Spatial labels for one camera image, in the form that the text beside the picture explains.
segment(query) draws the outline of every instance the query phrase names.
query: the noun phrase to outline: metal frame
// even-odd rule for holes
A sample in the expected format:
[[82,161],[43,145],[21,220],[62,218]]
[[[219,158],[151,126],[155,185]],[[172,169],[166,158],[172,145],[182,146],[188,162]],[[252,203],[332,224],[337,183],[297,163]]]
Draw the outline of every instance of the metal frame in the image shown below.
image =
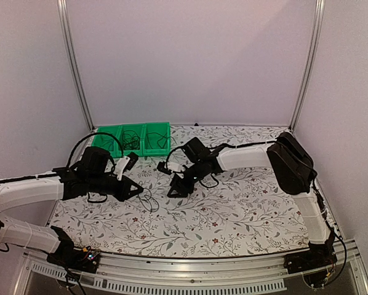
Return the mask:
[[[368,295],[368,279],[358,248],[352,239],[346,240],[345,243],[348,250],[347,265],[352,267],[355,274],[358,292]],[[336,242],[334,247],[338,257],[337,264],[341,264],[344,249],[339,242]],[[215,259],[169,259],[102,253],[98,272],[95,275],[80,273],[80,281],[84,287],[120,294],[266,294],[277,289],[285,289],[285,278],[301,275],[287,273],[283,266],[285,254]],[[64,280],[64,269],[47,263],[45,254],[31,251],[25,254],[25,257],[26,262],[15,295],[24,294],[31,272]]]
[[62,34],[65,41],[65,48],[68,54],[74,86],[78,94],[84,120],[86,121],[88,129],[92,131],[92,129],[94,129],[94,123],[92,122],[91,113],[87,104],[86,96],[84,94],[78,63],[76,61],[76,55],[74,54],[72,34],[69,25],[68,9],[66,8],[66,0],[57,0],[57,4],[58,4],[58,13],[60,15]]
[[316,9],[315,9],[315,15],[314,15],[314,26],[313,26],[313,32],[311,35],[311,43],[310,43],[310,49],[308,51],[308,56],[307,56],[306,68],[303,74],[302,83],[300,84],[300,90],[299,90],[299,95],[296,101],[294,114],[289,124],[289,128],[293,132],[295,131],[297,127],[300,113],[302,111],[308,84],[309,84],[310,77],[311,77],[311,72],[313,70],[313,65],[314,65],[316,51],[317,51],[318,42],[319,42],[319,36],[321,34],[325,0],[316,0],[316,1],[317,2],[316,2]]

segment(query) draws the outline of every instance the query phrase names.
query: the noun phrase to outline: vertical metal rail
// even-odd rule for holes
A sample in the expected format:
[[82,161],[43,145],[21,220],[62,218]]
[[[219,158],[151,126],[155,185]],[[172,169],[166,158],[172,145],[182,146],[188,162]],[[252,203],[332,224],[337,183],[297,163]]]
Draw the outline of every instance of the vertical metal rail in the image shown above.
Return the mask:
[[76,61],[76,55],[74,54],[74,47],[72,41],[72,35],[69,25],[68,10],[66,8],[66,0],[57,0],[58,2],[58,13],[60,15],[62,34],[65,41],[66,52],[68,54],[69,64],[73,76],[74,86],[78,94],[80,107],[86,121],[87,127],[90,131],[94,129],[94,123],[92,122],[90,110],[87,104],[86,96],[81,82],[80,72],[78,63]]
[[314,16],[313,33],[311,35],[310,49],[308,51],[307,62],[305,72],[303,74],[302,83],[300,84],[299,96],[296,101],[295,111],[290,121],[289,128],[294,132],[302,111],[303,102],[305,100],[308,84],[311,77],[311,71],[315,61],[316,51],[319,42],[319,36],[321,34],[322,19],[324,16],[325,0],[316,0],[316,9]]

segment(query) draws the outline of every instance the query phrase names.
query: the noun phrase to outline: floral tablecloth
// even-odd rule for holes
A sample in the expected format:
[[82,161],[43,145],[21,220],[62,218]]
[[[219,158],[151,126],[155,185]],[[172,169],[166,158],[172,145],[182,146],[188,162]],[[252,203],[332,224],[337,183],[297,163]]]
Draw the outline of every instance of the floral tablecloth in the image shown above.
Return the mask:
[[[206,146],[241,144],[277,137],[276,127],[174,127],[172,148],[197,136]],[[50,224],[61,227],[77,246],[143,256],[181,258],[248,256],[306,247],[307,229],[292,197],[278,188],[270,168],[252,167],[224,172],[220,184],[206,189],[197,183],[187,199],[170,199],[171,176],[157,171],[164,157],[140,158],[130,172],[159,203],[150,213],[134,197],[103,204],[87,197],[59,202]],[[172,161],[188,163],[180,151]],[[213,184],[212,179],[205,183]],[[92,195],[92,199],[104,198]]]

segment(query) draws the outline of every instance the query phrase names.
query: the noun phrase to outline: white wall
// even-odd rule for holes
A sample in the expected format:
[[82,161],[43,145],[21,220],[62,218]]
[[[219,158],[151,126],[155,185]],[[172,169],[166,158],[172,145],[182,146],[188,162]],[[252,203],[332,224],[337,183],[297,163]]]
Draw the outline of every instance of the white wall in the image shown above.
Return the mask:
[[368,0],[326,1],[297,137],[368,271]]
[[96,125],[288,125],[314,0],[68,1]]
[[[64,165],[85,134],[56,0],[0,1],[0,178]],[[51,209],[38,203],[12,213],[43,223]],[[21,253],[0,253],[0,295],[9,294]]]

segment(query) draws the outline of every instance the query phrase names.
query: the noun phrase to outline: robotic arm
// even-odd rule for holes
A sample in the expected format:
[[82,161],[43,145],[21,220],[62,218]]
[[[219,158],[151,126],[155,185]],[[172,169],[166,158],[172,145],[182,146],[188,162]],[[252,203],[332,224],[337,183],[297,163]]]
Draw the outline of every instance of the robotic arm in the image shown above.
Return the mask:
[[[285,256],[284,267],[295,273],[337,262],[334,232],[326,222],[323,198],[315,186],[311,187],[317,176],[313,160],[290,133],[284,132],[275,141],[261,144],[221,144],[214,148],[205,147],[198,138],[193,138],[179,148],[193,165],[187,168],[170,163],[169,157],[159,163],[159,171],[168,175],[174,172],[168,197],[187,197],[193,193],[194,185],[210,174],[245,167],[271,167],[279,187],[295,200],[310,240],[308,251]],[[324,283],[325,276],[327,272],[313,276],[312,280]]]
[[[114,164],[108,151],[87,147],[81,160],[72,167],[55,168],[42,175],[0,179],[0,243],[42,250],[48,254],[50,263],[95,273],[98,250],[89,247],[77,250],[61,228],[35,226],[11,218],[4,211],[46,200],[69,200],[90,192],[113,195],[123,202],[143,192],[141,186],[122,175],[137,159],[137,155],[130,154]],[[113,169],[106,173],[109,160],[113,162]]]

